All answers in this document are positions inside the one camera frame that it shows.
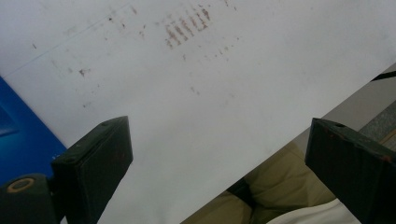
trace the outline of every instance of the white paper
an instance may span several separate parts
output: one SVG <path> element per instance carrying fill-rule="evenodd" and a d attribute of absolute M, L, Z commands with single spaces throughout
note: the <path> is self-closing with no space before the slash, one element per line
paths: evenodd
<path fill-rule="evenodd" d="M 178 223 L 396 62 L 396 2 L 2 1 L 0 75 L 70 147 L 129 116 L 99 223 Z"/>

